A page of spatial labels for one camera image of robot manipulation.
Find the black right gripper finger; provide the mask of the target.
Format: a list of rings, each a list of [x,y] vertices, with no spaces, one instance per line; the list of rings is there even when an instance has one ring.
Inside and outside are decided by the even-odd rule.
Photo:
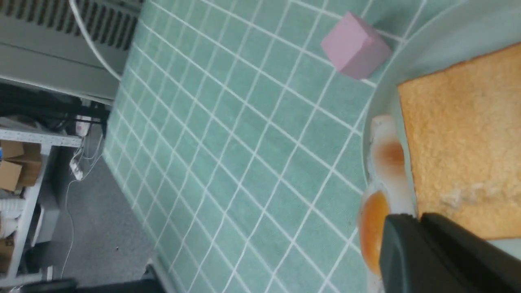
[[[519,293],[520,259],[454,221],[388,215],[379,265],[386,293]]]

